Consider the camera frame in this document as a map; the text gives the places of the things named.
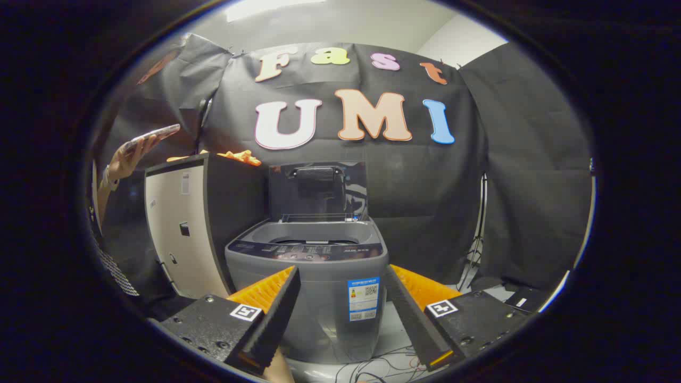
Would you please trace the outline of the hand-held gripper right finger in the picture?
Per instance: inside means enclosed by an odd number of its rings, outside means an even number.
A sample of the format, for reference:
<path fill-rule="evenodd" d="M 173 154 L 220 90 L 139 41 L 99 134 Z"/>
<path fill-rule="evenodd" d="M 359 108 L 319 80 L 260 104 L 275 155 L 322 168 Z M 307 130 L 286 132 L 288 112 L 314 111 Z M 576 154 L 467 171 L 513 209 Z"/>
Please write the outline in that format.
<path fill-rule="evenodd" d="M 463 294 L 393 264 L 385 267 L 384 285 L 428 371 L 478 357 L 517 333 L 529 318 L 484 291 Z"/>

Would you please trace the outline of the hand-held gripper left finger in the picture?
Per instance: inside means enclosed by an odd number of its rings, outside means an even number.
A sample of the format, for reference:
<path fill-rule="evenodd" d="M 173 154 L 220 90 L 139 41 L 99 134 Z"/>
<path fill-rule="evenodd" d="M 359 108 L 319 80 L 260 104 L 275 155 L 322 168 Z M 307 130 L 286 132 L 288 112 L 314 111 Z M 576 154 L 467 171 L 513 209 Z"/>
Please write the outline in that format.
<path fill-rule="evenodd" d="M 260 375 L 271 366 L 301 285 L 300 270 L 292 265 L 228 298 L 200 297 L 159 327 L 212 364 Z"/>

